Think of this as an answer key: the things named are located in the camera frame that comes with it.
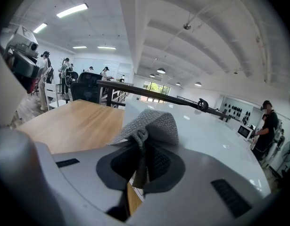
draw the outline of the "dome light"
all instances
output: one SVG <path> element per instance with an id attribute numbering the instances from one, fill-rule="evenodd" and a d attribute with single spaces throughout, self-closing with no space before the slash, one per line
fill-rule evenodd
<path id="1" fill-rule="evenodd" d="M 159 73 L 166 73 L 166 71 L 165 71 L 163 68 L 159 68 L 159 69 L 157 70 L 157 72 L 159 72 Z"/>

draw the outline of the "grey cloth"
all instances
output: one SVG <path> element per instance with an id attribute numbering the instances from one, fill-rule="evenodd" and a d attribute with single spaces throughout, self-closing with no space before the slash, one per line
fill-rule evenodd
<path id="1" fill-rule="evenodd" d="M 148 137 L 151 140 L 169 145 L 178 145 L 178 132 L 174 117 L 167 112 L 144 110 L 136 119 L 125 125 L 110 143 L 110 145 L 113 145 L 120 143 L 123 139 L 130 138 L 134 138 L 138 143 L 141 158 L 133 175 L 133 186 L 137 188 L 143 188 L 149 182 L 144 144 Z"/>

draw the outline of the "standing fan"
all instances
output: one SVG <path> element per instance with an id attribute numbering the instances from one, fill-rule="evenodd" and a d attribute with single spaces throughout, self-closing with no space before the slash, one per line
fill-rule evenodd
<path id="1" fill-rule="evenodd" d="M 281 168 L 281 166 L 285 162 L 290 162 L 290 141 L 284 145 L 284 147 L 281 151 L 281 156 L 282 156 L 283 162 L 280 165 L 280 167 L 278 168 L 278 170 Z M 285 165 L 285 168 L 282 171 L 286 171 L 287 168 L 288 168 L 288 166 Z"/>

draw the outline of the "ceiling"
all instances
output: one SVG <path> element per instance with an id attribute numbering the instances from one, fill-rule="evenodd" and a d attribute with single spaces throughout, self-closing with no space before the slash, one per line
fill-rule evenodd
<path id="1" fill-rule="evenodd" d="M 63 18 L 56 16 L 68 8 L 86 3 L 89 9 Z M 25 0 L 14 14 L 10 26 L 18 24 L 34 30 L 47 27 L 36 38 L 74 52 L 102 52 L 97 46 L 113 46 L 108 53 L 130 56 L 120 0 Z M 74 50 L 74 46 L 87 49 Z"/>
<path id="2" fill-rule="evenodd" d="M 84 2 L 88 10 L 56 16 Z M 130 57 L 138 75 L 164 68 L 165 83 L 192 87 L 204 77 L 238 73 L 290 92 L 289 35 L 265 0 L 25 0 L 10 27 L 34 30 L 41 23 L 48 26 L 38 39 L 74 52 L 114 46 L 108 53 Z M 81 45 L 87 49 L 72 48 Z"/>
<path id="3" fill-rule="evenodd" d="M 267 1 L 120 1 L 137 74 L 148 77 L 163 67 L 174 84 L 194 86 L 201 77 L 237 72 L 290 91 L 290 42 Z"/>

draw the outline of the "desk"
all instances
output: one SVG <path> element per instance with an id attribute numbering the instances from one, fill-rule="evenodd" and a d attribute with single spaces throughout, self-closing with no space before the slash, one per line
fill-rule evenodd
<path id="1" fill-rule="evenodd" d="M 28 121 L 18 128 L 32 140 L 45 143 L 52 154 L 103 147 L 122 128 L 124 110 L 76 100 Z M 133 213 L 141 200 L 128 184 Z"/>

